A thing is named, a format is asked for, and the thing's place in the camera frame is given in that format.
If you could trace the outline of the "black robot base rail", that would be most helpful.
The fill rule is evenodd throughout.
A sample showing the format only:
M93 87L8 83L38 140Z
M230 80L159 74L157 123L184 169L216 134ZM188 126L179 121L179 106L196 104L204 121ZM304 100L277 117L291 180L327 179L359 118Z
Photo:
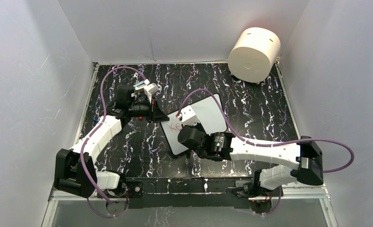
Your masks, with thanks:
M252 192L252 177L127 178L132 209L155 207L271 208L279 190Z

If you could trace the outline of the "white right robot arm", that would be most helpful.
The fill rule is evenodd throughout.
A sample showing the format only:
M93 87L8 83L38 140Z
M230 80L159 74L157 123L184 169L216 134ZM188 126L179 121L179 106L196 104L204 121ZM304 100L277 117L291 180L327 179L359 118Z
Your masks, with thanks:
M255 172L252 189L259 196L292 182L312 186L324 183L322 151L311 138L283 144L238 139L228 132L209 135L194 126L185 126L178 134L178 142L202 159L220 162L253 160L276 164L273 168Z

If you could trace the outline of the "black framed whiteboard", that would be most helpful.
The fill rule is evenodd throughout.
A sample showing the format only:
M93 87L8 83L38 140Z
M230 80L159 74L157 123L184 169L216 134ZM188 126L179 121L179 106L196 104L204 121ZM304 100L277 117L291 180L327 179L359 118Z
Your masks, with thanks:
M207 134L224 132L228 129L222 112L211 96L193 102L191 106ZM182 126L181 121L176 118L176 113L177 111L169 113L167 115L169 120L160 123L166 141L169 144L169 153L174 156L178 156L188 150L177 140Z

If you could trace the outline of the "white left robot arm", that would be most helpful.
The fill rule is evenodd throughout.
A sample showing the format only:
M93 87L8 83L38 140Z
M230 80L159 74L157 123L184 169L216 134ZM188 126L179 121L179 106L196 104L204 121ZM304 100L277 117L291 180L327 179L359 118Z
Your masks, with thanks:
M121 197L127 184L119 173L96 171L97 157L132 118L146 119L149 123L169 120L155 98L159 88L155 83L139 86L121 86L115 100L105 105L105 113L95 127L70 149L60 149L56 155L54 187L83 198L97 191L107 202L104 190Z

